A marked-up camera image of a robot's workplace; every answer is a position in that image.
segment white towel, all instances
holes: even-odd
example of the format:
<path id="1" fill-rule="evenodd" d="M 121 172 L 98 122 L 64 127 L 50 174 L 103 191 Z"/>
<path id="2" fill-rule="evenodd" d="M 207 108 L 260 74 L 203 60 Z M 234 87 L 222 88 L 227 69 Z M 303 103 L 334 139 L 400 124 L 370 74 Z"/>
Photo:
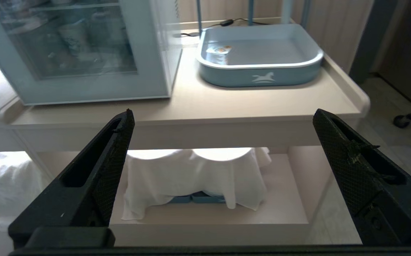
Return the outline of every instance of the white towel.
<path id="1" fill-rule="evenodd" d="M 222 194 L 226 205 L 257 210 L 266 188 L 259 167 L 268 149 L 178 149 L 129 151 L 123 220 L 144 218 L 149 206 L 198 191 Z"/>

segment blue pole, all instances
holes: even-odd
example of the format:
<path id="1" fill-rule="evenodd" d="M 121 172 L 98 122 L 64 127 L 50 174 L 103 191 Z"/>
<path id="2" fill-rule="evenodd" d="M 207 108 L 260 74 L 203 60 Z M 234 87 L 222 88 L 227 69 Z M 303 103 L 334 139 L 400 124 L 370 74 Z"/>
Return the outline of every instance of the blue pole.
<path id="1" fill-rule="evenodd" d="M 201 0 L 196 0 L 196 6 L 197 6 L 197 11 L 198 11 L 199 37 L 201 37 L 202 36 Z"/>
<path id="2" fill-rule="evenodd" d="M 283 0 L 283 9 L 281 11 L 281 24 L 289 24 L 292 15 L 293 0 Z"/>
<path id="3" fill-rule="evenodd" d="M 306 25 L 308 24 L 308 18 L 309 18 L 309 9 L 311 8 L 311 0 L 305 0 L 303 2 L 303 12 L 302 12 L 302 21 L 300 25 L 304 29 L 306 29 Z"/>
<path id="4" fill-rule="evenodd" d="M 253 25 L 253 16 L 254 16 L 254 0 L 248 1 L 248 26 Z"/>

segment white horse logo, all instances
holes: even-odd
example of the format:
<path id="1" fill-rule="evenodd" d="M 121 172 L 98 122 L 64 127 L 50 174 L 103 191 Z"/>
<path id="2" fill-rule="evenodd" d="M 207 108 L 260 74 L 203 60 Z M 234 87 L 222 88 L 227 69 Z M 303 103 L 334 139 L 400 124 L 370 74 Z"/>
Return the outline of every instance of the white horse logo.
<path id="1" fill-rule="evenodd" d="M 275 79 L 272 79 L 273 75 L 273 72 L 269 72 L 265 76 L 254 75 L 253 78 L 256 79 L 252 81 L 255 83 L 273 83 L 272 81 L 275 81 Z"/>

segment light blue tray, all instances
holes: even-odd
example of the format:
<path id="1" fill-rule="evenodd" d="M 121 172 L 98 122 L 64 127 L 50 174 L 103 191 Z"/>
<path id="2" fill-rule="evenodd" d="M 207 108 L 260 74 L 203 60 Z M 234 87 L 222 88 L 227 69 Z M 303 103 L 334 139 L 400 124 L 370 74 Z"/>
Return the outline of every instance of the light blue tray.
<path id="1" fill-rule="evenodd" d="M 187 204 L 191 202 L 191 195 L 189 196 L 176 196 L 168 204 Z"/>
<path id="2" fill-rule="evenodd" d="M 213 52 L 225 47 L 227 54 Z M 319 74 L 323 57 L 298 24 L 206 29 L 196 56 L 202 79 L 226 87 L 306 83 Z"/>
<path id="3" fill-rule="evenodd" d="M 191 199 L 194 203 L 198 204 L 215 204 L 215 203 L 225 203 L 225 198 L 223 196 L 209 196 L 208 194 L 200 191 L 193 193 Z"/>

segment tile floor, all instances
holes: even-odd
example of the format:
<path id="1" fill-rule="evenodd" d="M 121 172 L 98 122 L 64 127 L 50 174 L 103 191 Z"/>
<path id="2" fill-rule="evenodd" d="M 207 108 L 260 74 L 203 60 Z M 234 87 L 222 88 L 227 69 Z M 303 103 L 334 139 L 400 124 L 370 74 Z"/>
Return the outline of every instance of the tile floor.
<path id="1" fill-rule="evenodd" d="M 371 99 L 371 109 L 359 133 L 411 175 L 411 125 L 392 125 L 397 115 L 411 112 L 411 103 L 380 78 L 370 78 L 360 87 Z M 336 180 L 325 194 L 306 244 L 361 244 Z"/>

